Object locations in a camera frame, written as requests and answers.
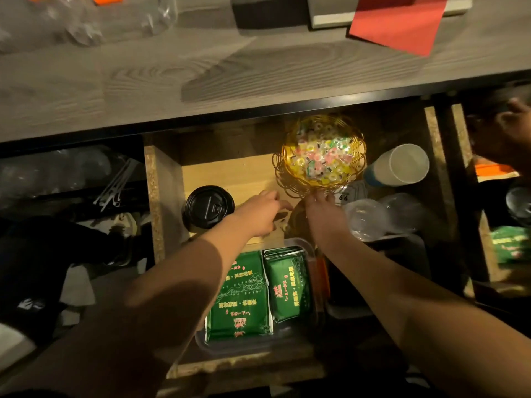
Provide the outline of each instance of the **black pants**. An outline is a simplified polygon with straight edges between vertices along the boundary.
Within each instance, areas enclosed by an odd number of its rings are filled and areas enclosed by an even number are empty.
[[[11,225],[0,237],[0,323],[49,342],[68,267],[112,261],[121,238],[45,216]]]

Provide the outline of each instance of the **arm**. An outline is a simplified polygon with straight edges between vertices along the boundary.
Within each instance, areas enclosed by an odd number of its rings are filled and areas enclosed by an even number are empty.
[[[355,239],[332,197],[305,202],[317,245],[439,388],[463,397],[531,396],[531,340]]]
[[[120,302],[87,318],[6,391],[52,389],[72,398],[155,396],[250,238],[273,230],[277,192],[262,192],[136,279]]]
[[[507,102],[508,112],[493,118],[468,117],[474,153],[508,164],[531,180],[531,108],[518,99]]]

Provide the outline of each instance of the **paper cup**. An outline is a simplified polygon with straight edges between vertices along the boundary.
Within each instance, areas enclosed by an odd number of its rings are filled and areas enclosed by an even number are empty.
[[[414,144],[402,144],[387,151],[365,169],[364,180],[371,186],[404,186],[424,179],[430,169],[426,152]]]

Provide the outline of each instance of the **white label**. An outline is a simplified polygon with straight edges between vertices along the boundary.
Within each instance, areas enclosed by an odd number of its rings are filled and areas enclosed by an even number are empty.
[[[353,181],[346,186],[341,187],[334,194],[336,205],[345,205],[356,200],[367,198],[367,185],[363,180]]]

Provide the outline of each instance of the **hand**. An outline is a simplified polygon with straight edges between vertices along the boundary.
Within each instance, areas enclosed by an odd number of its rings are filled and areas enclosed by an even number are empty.
[[[280,210],[292,211],[292,205],[285,200],[280,200],[278,191],[262,191],[252,196],[229,217],[238,219],[241,226],[249,231],[249,239],[256,236],[265,236],[275,230],[273,220]]]
[[[330,255],[339,244],[354,239],[348,229],[347,215],[335,205],[334,195],[325,198],[322,191],[315,191],[304,199],[306,217],[313,240],[325,255]]]
[[[509,112],[493,119],[472,119],[474,153],[518,171],[531,167],[531,108],[518,99],[508,101]]]

